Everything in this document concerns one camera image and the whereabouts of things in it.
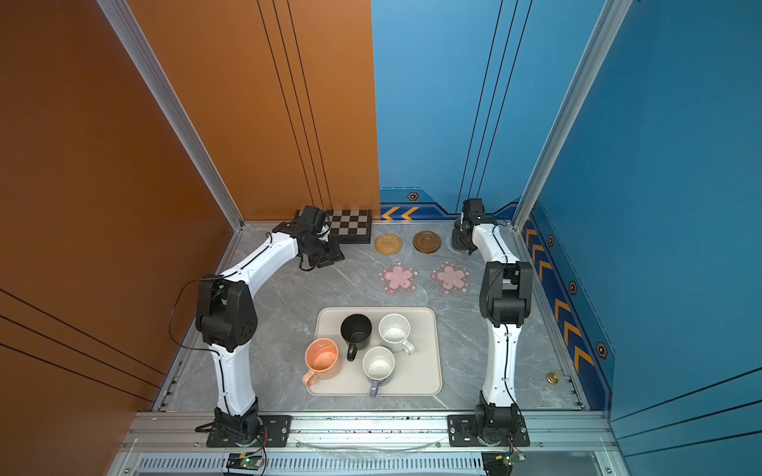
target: black mug handle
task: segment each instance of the black mug handle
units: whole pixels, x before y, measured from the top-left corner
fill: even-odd
[[[357,356],[357,345],[351,343],[349,344],[349,350],[347,351],[347,360],[352,362],[355,356]]]

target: yellow chevron arrow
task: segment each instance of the yellow chevron arrow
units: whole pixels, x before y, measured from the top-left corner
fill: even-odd
[[[383,218],[389,220],[390,222],[392,222],[392,221],[394,221],[394,219],[391,217],[391,215],[392,215],[392,213],[396,212],[397,210],[399,210],[399,207],[398,206],[393,206],[392,208],[389,209],[388,212],[384,213],[381,216]]]
[[[529,235],[536,235],[537,232],[534,230],[527,230],[527,249],[529,248]]]
[[[552,270],[553,267],[550,266],[550,263],[547,261],[540,260],[539,261],[539,280],[543,280],[543,268],[548,268],[549,270]]]
[[[537,257],[537,251],[545,251],[545,248],[541,247],[538,244],[532,245],[532,262],[535,262],[535,258]]]
[[[418,209],[418,207],[414,206],[413,208],[411,208],[407,212],[403,213],[402,214],[402,218],[404,218],[404,219],[408,220],[409,222],[411,222],[413,219],[410,218],[410,214],[413,213],[417,209]]]
[[[579,329],[569,324],[568,322],[565,322],[564,323],[564,342],[566,342],[566,345],[569,345],[569,331],[574,332],[579,337],[582,337],[582,334],[580,333]]]
[[[569,309],[569,306],[565,302],[559,301],[558,299],[556,299],[555,301],[555,321],[556,322],[559,321],[559,308],[566,309],[567,311],[572,312],[572,310]]]
[[[590,357],[585,351],[583,351],[579,347],[575,347],[574,348],[574,368],[577,369],[577,373],[579,373],[579,358],[580,357],[587,360],[590,363],[590,365],[595,366],[595,364],[593,363],[592,357]]]

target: pink flower coaster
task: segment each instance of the pink flower coaster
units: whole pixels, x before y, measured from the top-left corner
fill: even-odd
[[[418,290],[418,268],[405,266],[401,261],[393,261],[388,268],[378,272],[379,281],[383,284],[383,291],[389,296],[396,296],[400,292],[412,294]]]
[[[429,277],[437,284],[437,289],[444,296],[452,294],[466,294],[471,290],[471,270],[465,266],[458,266],[452,261],[442,261],[436,270],[429,273]]]

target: blue wall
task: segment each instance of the blue wall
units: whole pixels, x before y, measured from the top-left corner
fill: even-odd
[[[381,188],[419,188],[447,212],[456,212],[458,196],[462,202],[469,188],[471,196],[476,196],[484,174],[479,196],[489,211],[519,197],[603,3],[534,2],[518,56],[530,0],[503,3],[466,169],[501,3],[373,0]],[[514,9],[514,25],[505,47]],[[504,65],[495,87],[504,50]],[[516,67],[494,134],[514,57]],[[487,123],[493,92],[495,102]],[[493,135],[495,144],[487,162]]]
[[[672,424],[762,398],[762,372],[660,403],[762,366],[761,25],[751,0],[633,2],[540,197],[616,354],[636,476],[748,469],[760,441],[692,445],[762,430],[760,404]]]

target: mug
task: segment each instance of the mug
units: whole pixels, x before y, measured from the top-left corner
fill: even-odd
[[[379,385],[384,383],[394,372],[394,354],[386,347],[374,347],[363,357],[363,372],[370,379],[370,396],[375,397]]]
[[[370,319],[362,314],[352,314],[341,323],[341,336],[349,344],[347,360],[352,362],[358,350],[363,350],[370,343],[370,332],[373,325]]]
[[[408,355],[415,352],[415,346],[410,343],[410,322],[400,314],[389,314],[379,323],[379,334],[387,347],[392,352],[404,350]]]
[[[312,387],[316,379],[331,379],[341,370],[338,346],[331,339],[318,339],[307,347],[304,361],[309,369],[302,377],[302,383]]]

